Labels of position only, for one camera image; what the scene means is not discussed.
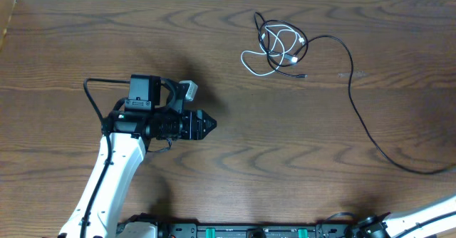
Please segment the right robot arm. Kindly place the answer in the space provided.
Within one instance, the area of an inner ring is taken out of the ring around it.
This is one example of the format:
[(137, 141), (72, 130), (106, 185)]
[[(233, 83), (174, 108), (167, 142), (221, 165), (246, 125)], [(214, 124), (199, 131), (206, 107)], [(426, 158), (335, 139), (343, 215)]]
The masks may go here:
[(404, 212), (368, 217), (350, 227), (349, 238), (436, 237), (455, 228), (455, 195)]

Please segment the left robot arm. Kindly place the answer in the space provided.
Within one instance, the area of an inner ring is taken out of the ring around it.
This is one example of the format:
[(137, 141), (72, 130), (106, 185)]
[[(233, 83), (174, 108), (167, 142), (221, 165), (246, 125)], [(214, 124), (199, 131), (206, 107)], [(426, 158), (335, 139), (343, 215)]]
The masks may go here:
[(203, 110), (187, 110), (195, 98), (193, 81), (131, 75), (128, 96), (103, 116), (83, 82), (85, 94), (100, 121), (102, 137), (97, 160), (83, 194), (60, 237), (158, 237), (157, 224), (147, 220), (120, 222), (120, 213), (136, 170), (149, 153), (150, 142), (202, 140), (217, 126)]

